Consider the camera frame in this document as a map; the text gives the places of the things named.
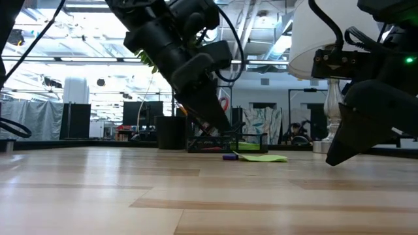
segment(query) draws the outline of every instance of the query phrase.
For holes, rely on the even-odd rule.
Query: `green cloth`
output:
[[[236,142],[231,142],[231,150],[236,150],[235,144]],[[239,150],[260,150],[260,144],[250,144],[250,143],[245,143],[245,142],[239,142],[238,149]]]
[[[242,155],[239,153],[234,152],[241,158],[247,161],[254,161],[254,162],[281,162],[286,163],[287,157],[280,156],[280,155],[262,155],[262,156],[251,156],[251,155]]]

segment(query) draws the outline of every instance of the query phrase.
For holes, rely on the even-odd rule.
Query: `cable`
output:
[[[7,125],[5,123],[11,124],[11,125],[13,125],[15,127],[18,127],[18,128],[21,128],[22,130],[25,131],[25,133],[20,132],[20,131],[16,130],[15,128],[12,128],[11,126],[9,126],[9,125]],[[29,138],[29,137],[32,136],[31,130],[29,130],[24,125],[19,124],[19,123],[15,122],[15,121],[11,121],[9,119],[2,118],[2,117],[0,117],[0,128],[3,128],[4,130],[6,130],[6,131],[8,131],[8,132],[10,132],[12,134],[15,134],[15,135],[17,135],[19,137],[22,137],[22,138]]]
[[[224,82],[235,82],[241,77],[241,74],[244,71],[244,67],[246,65],[246,61],[245,61],[245,57],[244,57],[244,49],[242,49],[240,37],[238,36],[238,34],[235,31],[235,27],[234,27],[233,23],[231,22],[231,20],[228,18],[226,13],[224,13],[224,11],[220,7],[218,7],[218,10],[219,10],[219,13],[222,15],[222,17],[227,22],[228,26],[231,28],[231,31],[233,32],[236,43],[238,43],[238,49],[240,50],[240,55],[241,55],[241,66],[240,66],[240,69],[238,71],[238,74],[233,79],[225,78],[224,76],[222,76],[222,74],[219,70],[215,71],[215,74],[219,77],[220,80],[222,80]]]
[[[222,102],[225,101],[225,104],[222,106],[222,109],[224,112],[226,112],[229,108],[229,99],[228,97],[222,97],[219,99],[219,103],[222,104]]]
[[[153,80],[153,79],[154,79],[154,75],[152,75],[152,76],[151,76],[150,84],[148,85],[148,88],[147,88],[147,90],[146,90],[146,92],[145,92],[144,98],[142,99],[141,105],[139,106],[139,110],[138,110],[138,118],[137,118],[137,131],[138,131],[138,132],[139,132],[139,116],[140,116],[140,114],[141,114],[142,105],[144,105],[146,95],[148,95],[148,92],[149,92],[149,90],[150,90],[150,87],[151,87],[151,84],[152,84],[152,80]]]
[[[417,52],[399,52],[396,50],[392,50],[390,48],[384,47],[382,44],[376,42],[375,40],[371,39],[367,35],[365,35],[362,31],[358,30],[356,27],[350,27],[347,29],[346,34],[348,35],[346,38],[349,38],[349,35],[352,34],[354,37],[358,38],[360,42],[354,42],[350,39],[350,44],[354,42],[355,46],[363,48],[369,52],[379,53],[379,54],[389,54],[391,56],[418,56]]]
[[[319,8],[319,6],[316,4],[315,0],[309,0],[308,3],[309,3],[309,7],[313,11],[313,13],[315,13],[322,21],[324,21],[324,23],[326,23],[332,29],[332,31],[334,32],[334,34],[336,36],[335,49],[337,49],[337,51],[342,51],[342,48],[344,46],[344,39],[343,39],[343,36],[342,36],[341,29],[338,27],[338,25],[329,16],[327,16]]]
[[[27,55],[29,55],[29,53],[31,53],[32,49],[36,46],[36,44],[39,42],[39,40],[45,35],[45,33],[47,32],[47,30],[49,30],[49,28],[51,28],[52,24],[55,22],[55,18],[58,16],[58,14],[61,12],[61,9],[64,7],[64,4],[65,4],[65,0],[61,0],[61,2],[59,3],[59,5],[57,7],[57,10],[54,13],[54,16],[52,16],[52,19],[48,22],[48,24],[46,24],[45,28],[42,30],[42,32],[39,33],[39,35],[36,37],[36,39],[29,46],[29,48],[21,56],[21,58],[19,59],[19,61],[7,73],[6,79],[4,81],[0,81],[2,88],[3,88],[3,85],[5,84],[5,82],[10,78],[10,76],[12,76],[13,72],[16,71],[16,69],[18,69],[18,67],[24,62],[24,60],[27,57]]]

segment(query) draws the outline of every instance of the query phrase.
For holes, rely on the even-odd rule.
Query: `black wire basket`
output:
[[[267,134],[222,133],[221,136],[190,136],[189,153],[267,153]]]

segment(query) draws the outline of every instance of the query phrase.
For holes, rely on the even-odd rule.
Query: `green led light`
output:
[[[414,58],[412,58],[412,57],[408,57],[408,58],[406,58],[406,60],[405,60],[405,62],[406,62],[406,63],[412,63],[413,61],[415,61],[415,59],[414,59]]]

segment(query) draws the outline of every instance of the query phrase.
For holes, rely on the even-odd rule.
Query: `lamp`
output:
[[[311,79],[315,52],[333,46],[336,41],[331,28],[311,10],[308,1],[298,0],[295,5],[288,65],[289,74],[301,79]],[[376,21],[370,14],[357,7],[357,0],[316,0],[315,2],[338,25],[342,33],[349,27],[355,26],[370,38],[378,39],[379,27]],[[348,44],[344,44],[343,50],[363,52],[360,48]],[[339,80],[328,79],[325,115],[330,123],[329,135],[324,140],[313,143],[314,152],[328,152],[341,121],[338,103],[342,101]]]
[[[357,7],[357,0],[316,0],[319,8],[327,14],[344,33],[355,26],[357,29],[377,40],[379,27],[372,15]],[[315,52],[335,43],[336,37],[309,7],[308,0],[298,0],[293,18],[292,46],[289,58],[289,73],[297,78],[310,79]],[[346,51],[362,51],[345,44]]]

